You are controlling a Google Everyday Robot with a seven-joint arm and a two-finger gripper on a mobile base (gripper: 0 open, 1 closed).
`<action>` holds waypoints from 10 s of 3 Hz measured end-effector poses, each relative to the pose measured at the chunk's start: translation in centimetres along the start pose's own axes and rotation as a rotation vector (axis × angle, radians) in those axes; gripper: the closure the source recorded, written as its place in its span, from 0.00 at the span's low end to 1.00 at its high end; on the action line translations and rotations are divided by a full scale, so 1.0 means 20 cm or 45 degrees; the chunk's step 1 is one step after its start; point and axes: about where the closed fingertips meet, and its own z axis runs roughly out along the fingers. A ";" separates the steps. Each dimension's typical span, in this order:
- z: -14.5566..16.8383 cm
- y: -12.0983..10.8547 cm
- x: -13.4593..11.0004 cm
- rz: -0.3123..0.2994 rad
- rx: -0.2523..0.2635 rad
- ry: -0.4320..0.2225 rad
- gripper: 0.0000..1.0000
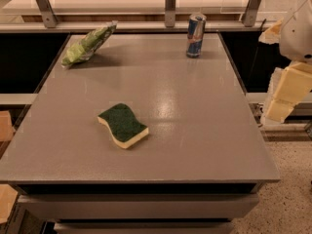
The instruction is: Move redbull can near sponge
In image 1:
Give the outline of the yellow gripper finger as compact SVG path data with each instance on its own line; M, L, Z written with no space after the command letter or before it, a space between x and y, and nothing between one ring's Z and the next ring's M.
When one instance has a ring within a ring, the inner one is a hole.
M278 43L280 40L282 22L281 19L277 20L272 26L260 34L258 41L269 45Z
M276 67L264 102L264 122L283 123L311 90L311 64L292 61L284 69Z

